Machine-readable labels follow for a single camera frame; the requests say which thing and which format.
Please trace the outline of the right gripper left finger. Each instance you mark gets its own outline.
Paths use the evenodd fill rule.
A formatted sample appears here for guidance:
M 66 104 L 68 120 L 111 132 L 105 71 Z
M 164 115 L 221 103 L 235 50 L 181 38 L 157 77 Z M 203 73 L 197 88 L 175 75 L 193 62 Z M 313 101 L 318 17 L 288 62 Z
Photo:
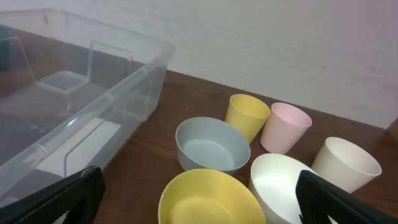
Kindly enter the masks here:
M 106 186 L 102 170 L 89 166 L 1 208 L 1 223 L 93 223 Z

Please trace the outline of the yellow cup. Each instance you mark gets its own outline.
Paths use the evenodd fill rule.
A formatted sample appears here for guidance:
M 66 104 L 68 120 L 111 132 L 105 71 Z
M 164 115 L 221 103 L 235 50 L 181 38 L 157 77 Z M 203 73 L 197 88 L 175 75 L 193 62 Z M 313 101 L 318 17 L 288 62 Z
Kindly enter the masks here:
M 251 95 L 234 94 L 229 98 L 225 121 L 251 143 L 270 114 L 271 109 L 263 101 Z

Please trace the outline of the pink cup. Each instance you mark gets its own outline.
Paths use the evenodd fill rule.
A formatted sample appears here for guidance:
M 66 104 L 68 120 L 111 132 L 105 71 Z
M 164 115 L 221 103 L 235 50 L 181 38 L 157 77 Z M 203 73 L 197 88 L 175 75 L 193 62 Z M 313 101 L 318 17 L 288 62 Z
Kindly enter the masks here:
M 286 154 L 312 123 L 311 117 L 301 109 L 287 103 L 273 103 L 260 143 L 268 152 Z

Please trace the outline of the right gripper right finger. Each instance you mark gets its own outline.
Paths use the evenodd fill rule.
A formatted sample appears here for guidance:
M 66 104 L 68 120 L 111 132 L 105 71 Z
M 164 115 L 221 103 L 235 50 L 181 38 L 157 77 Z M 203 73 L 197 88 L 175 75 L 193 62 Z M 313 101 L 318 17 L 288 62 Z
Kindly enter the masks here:
M 397 219 L 383 213 L 327 180 L 302 170 L 295 187 L 303 224 L 397 224 Z

